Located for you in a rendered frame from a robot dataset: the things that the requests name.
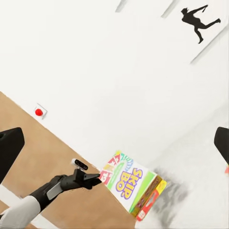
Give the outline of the board game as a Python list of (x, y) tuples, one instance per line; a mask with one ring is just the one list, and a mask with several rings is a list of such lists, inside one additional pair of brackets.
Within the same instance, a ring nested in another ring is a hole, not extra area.
[[(167, 185), (154, 171), (120, 150), (102, 169), (99, 179), (138, 221), (143, 221)], [(154, 200), (147, 206), (154, 193)]]

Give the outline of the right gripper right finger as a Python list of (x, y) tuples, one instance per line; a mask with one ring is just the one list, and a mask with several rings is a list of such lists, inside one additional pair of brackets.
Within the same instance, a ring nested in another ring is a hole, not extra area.
[(218, 127), (215, 138), (214, 145), (218, 151), (222, 154), (227, 164), (229, 165), (229, 129), (225, 127)]

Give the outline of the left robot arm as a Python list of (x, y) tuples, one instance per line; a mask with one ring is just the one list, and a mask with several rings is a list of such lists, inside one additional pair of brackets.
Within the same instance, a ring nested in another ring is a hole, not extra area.
[(77, 158), (73, 158), (72, 163), (78, 167), (73, 175), (56, 175), (50, 182), (2, 212), (0, 229), (24, 229), (63, 191), (83, 187), (91, 190), (103, 182), (99, 179), (100, 174), (85, 173), (87, 164)]

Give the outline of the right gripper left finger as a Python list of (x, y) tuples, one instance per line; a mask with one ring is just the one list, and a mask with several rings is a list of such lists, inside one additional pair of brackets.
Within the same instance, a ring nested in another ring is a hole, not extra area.
[(25, 145), (20, 127), (0, 132), (0, 184)]

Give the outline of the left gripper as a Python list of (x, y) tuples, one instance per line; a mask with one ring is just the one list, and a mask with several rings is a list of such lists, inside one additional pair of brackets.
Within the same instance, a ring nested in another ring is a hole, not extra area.
[(78, 188), (86, 188), (88, 190), (93, 189), (93, 186), (96, 186), (103, 181), (99, 179), (100, 174), (94, 173), (85, 173), (80, 169), (75, 169), (73, 175), (69, 175), (67, 177), (67, 185), (68, 188), (78, 189)]

